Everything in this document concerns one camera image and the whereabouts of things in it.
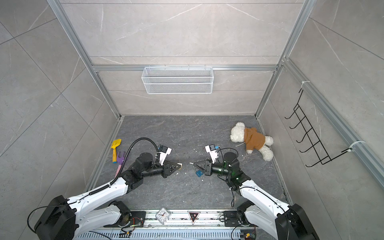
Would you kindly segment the blue padlock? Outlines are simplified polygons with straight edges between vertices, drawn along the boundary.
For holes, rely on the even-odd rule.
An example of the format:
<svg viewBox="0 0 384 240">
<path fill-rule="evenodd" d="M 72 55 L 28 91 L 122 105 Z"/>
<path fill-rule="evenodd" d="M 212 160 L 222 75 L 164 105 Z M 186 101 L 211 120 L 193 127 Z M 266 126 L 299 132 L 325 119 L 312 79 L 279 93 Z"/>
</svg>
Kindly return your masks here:
<svg viewBox="0 0 384 240">
<path fill-rule="evenodd" d="M 199 178 L 204 174 L 201 170 L 197 170 L 195 173 Z"/>
</svg>

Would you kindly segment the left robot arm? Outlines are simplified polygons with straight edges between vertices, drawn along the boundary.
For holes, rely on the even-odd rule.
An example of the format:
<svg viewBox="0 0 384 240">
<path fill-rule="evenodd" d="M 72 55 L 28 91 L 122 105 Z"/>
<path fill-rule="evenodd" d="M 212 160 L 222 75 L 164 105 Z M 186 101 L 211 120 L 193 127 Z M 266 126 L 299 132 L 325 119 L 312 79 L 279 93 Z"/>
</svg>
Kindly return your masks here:
<svg viewBox="0 0 384 240">
<path fill-rule="evenodd" d="M 157 146 L 149 138 L 134 141 L 150 142 L 156 154 L 140 154 L 127 170 L 121 168 L 117 175 L 106 184 L 83 194 L 64 198 L 54 198 L 47 206 L 35 226 L 28 228 L 40 240 L 72 240 L 77 236 L 104 225 L 114 225 L 122 220 L 128 208 L 124 204 L 114 203 L 111 207 L 100 210 L 99 206 L 124 196 L 143 182 L 145 177 L 156 175 L 164 179 L 181 169 L 181 163 L 167 161 L 165 158 L 172 151 L 165 146 Z"/>
</svg>

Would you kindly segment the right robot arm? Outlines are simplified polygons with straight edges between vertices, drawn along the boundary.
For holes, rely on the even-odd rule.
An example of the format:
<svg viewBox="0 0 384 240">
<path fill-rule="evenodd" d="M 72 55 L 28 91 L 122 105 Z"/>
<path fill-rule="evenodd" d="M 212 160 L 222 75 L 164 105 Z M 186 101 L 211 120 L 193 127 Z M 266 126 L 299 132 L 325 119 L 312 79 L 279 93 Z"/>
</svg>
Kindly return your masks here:
<svg viewBox="0 0 384 240">
<path fill-rule="evenodd" d="M 280 201 L 259 187 L 240 168 L 238 155 L 224 154 L 222 163 L 204 160 L 193 163 L 206 176 L 224 176 L 226 184 L 247 201 L 237 208 L 240 225 L 255 225 L 276 240 L 318 240 L 311 221 L 304 209 Z"/>
</svg>

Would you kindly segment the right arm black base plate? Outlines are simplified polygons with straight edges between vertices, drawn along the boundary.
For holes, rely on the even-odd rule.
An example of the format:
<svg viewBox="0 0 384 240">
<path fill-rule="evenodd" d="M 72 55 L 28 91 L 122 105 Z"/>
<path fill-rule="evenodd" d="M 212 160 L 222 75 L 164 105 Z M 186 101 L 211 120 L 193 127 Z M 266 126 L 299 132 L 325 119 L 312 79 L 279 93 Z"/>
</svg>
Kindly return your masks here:
<svg viewBox="0 0 384 240">
<path fill-rule="evenodd" d="M 226 227 L 236 227 L 237 225 L 247 226 L 249 224 L 245 216 L 239 211 L 224 211 L 223 215 Z"/>
</svg>

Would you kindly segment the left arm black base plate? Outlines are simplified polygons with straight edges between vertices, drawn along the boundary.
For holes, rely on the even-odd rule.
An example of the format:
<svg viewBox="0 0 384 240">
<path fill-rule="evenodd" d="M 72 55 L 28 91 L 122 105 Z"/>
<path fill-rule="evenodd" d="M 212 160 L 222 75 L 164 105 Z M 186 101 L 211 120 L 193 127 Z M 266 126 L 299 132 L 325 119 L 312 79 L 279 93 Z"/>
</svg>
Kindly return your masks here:
<svg viewBox="0 0 384 240">
<path fill-rule="evenodd" d="M 133 211 L 122 215 L 115 224 L 105 225 L 104 228 L 141 227 L 145 222 L 146 215 L 146 211 Z"/>
</svg>

